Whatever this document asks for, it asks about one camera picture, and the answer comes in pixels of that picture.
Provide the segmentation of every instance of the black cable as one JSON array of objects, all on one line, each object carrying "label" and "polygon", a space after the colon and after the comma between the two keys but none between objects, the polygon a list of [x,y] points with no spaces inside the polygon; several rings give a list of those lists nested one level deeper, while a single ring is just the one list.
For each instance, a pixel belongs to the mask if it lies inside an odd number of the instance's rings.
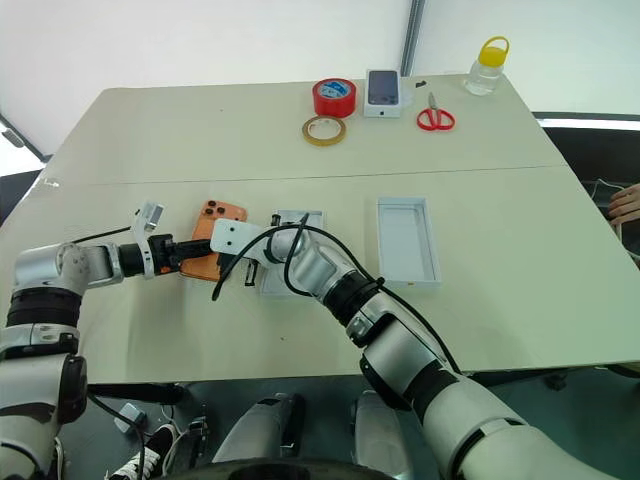
[{"label": "black cable", "polygon": [[300,241],[300,237],[302,237],[302,232],[304,231],[304,226],[307,224],[307,220],[309,220],[309,214],[305,213],[302,219],[300,220],[300,224],[296,230],[296,235],[293,237],[293,243],[291,244],[291,248],[289,249],[289,253],[287,253],[287,259],[284,262],[284,283],[293,293],[301,295],[303,297],[312,297],[309,292],[305,292],[302,290],[298,290],[293,286],[291,280],[289,279],[289,268],[291,267],[291,259],[296,251],[296,246]]},{"label": "black cable", "polygon": [[139,459],[139,462],[138,462],[138,480],[144,480],[144,450],[145,450],[145,446],[144,446],[144,436],[143,436],[142,429],[138,425],[136,425],[136,423],[133,420],[125,417],[124,415],[120,415],[120,413],[116,412],[109,405],[107,405],[106,403],[103,403],[100,400],[98,400],[93,393],[87,393],[87,397],[97,407],[101,408],[102,410],[104,410],[108,414],[116,417],[117,419],[122,420],[124,423],[126,423],[130,427],[133,427],[133,429],[136,431],[136,433],[138,434],[138,440],[140,441],[140,459]]},{"label": "black cable", "polygon": [[13,443],[7,443],[7,442],[0,442],[0,447],[8,448],[9,450],[14,450],[18,453],[21,453],[25,457],[27,457],[31,461],[31,463],[33,463],[33,467],[35,469],[33,476],[35,478],[40,478],[38,476],[40,475],[44,478],[44,473],[42,472],[42,470],[40,470],[40,466],[38,465],[38,462],[36,461],[36,459],[34,458],[34,456],[31,454],[29,450],[21,447],[20,445],[14,445]]},{"label": "black cable", "polygon": [[116,233],[126,232],[127,230],[131,230],[131,227],[117,228],[115,230],[109,230],[108,232],[97,233],[95,235],[89,235],[88,237],[82,237],[82,238],[79,238],[77,240],[74,240],[71,243],[80,243],[80,242],[86,242],[87,240],[94,240],[96,238],[108,237],[109,235],[115,235]]},{"label": "black cable", "polygon": [[257,237],[255,237],[242,250],[240,250],[240,252],[238,252],[238,254],[231,260],[231,262],[229,263],[227,268],[224,270],[224,272],[222,272],[222,274],[220,275],[220,280],[218,281],[217,285],[213,289],[213,293],[211,295],[211,299],[215,301],[219,297],[220,291],[222,290],[222,285],[227,280],[229,275],[231,275],[231,271],[233,270],[233,268],[242,259],[242,257],[245,255],[245,253],[247,253],[254,245],[256,245],[260,240],[262,240],[264,238],[267,238],[267,237],[273,235],[276,232],[279,232],[279,231],[282,231],[282,230],[291,230],[291,229],[294,229],[294,228],[295,229],[301,229],[301,230],[308,230],[308,231],[311,231],[311,232],[314,232],[314,233],[318,233],[318,234],[322,235],[323,237],[328,238],[329,240],[334,242],[338,247],[340,247],[340,249],[349,258],[349,260],[351,260],[351,263],[353,263],[353,265],[356,267],[356,269],[359,270],[360,273],[367,280],[369,280],[371,282],[376,282],[379,285],[379,288],[380,288],[381,291],[385,292],[387,295],[392,297],[400,305],[402,305],[404,308],[406,308],[414,317],[416,317],[416,319],[422,324],[422,326],[427,329],[427,331],[433,336],[433,338],[436,339],[436,341],[440,345],[440,348],[442,349],[442,351],[444,352],[445,356],[447,357],[447,360],[449,361],[449,364],[451,365],[451,369],[456,373],[461,373],[460,372],[460,368],[458,367],[458,364],[456,363],[456,361],[453,358],[453,355],[451,354],[451,351],[447,348],[447,346],[445,345],[445,343],[442,340],[442,338],[440,338],[440,335],[438,335],[438,333],[435,331],[435,329],[431,326],[431,324],[427,321],[427,319],[424,318],[420,314],[420,312],[418,312],[413,306],[411,306],[411,304],[409,302],[407,302],[405,299],[403,299],[400,295],[392,292],[387,287],[385,287],[383,285],[384,279],[378,279],[378,280],[374,279],[373,276],[371,276],[371,274],[360,264],[360,262],[355,257],[355,255],[353,253],[351,253],[351,250],[349,250],[349,248],[347,248],[347,246],[344,243],[342,243],[336,237],[331,235],[329,232],[325,232],[324,230],[322,230],[320,228],[312,227],[310,225],[303,225],[302,227],[300,227],[300,225],[282,225],[280,227],[275,227],[275,228],[272,228],[270,230],[266,230],[266,231],[262,232],[260,235],[258,235]]}]

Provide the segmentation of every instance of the scissors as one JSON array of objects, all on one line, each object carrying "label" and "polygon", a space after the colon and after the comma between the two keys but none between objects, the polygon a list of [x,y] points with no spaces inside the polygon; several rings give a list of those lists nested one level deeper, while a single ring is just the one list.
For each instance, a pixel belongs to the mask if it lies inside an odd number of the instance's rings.
[{"label": "scissors", "polygon": [[[429,119],[427,123],[422,121],[425,115]],[[443,118],[447,119],[445,123],[442,123]],[[446,110],[438,108],[436,97],[434,97],[433,92],[431,92],[429,93],[429,108],[425,108],[418,114],[416,123],[421,129],[433,132],[435,130],[451,130],[456,124],[456,119]]]}]

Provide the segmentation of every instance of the orange phone case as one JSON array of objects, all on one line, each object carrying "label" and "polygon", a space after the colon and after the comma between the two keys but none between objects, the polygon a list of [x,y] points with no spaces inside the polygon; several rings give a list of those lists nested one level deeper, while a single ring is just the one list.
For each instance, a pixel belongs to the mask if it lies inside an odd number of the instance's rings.
[{"label": "orange phone case", "polygon": [[[244,208],[230,203],[208,200],[200,209],[200,216],[193,230],[192,240],[211,238],[213,225],[218,218],[247,221],[247,211]],[[218,253],[211,253],[206,257],[188,258],[180,265],[180,273],[187,277],[199,278],[217,282],[220,280],[220,266],[218,265]]]}]

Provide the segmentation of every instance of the person's hand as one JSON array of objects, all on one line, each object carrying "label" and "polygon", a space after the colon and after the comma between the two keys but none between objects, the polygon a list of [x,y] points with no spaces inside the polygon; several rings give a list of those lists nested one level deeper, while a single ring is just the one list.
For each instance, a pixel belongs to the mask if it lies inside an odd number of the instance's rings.
[{"label": "person's hand", "polygon": [[614,193],[609,204],[609,216],[614,227],[640,219],[640,183]]}]

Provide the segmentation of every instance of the red scissors handle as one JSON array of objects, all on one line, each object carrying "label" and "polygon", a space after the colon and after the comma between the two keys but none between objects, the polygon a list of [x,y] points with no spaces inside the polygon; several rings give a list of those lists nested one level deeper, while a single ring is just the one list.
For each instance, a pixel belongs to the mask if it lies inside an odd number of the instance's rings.
[{"label": "red scissors handle", "polygon": [[[429,123],[422,121],[424,115],[429,118]],[[442,123],[443,117],[447,119],[446,123]],[[456,124],[456,119],[446,110],[425,108],[416,117],[416,123],[421,129],[433,132],[434,130],[451,130]]]}]

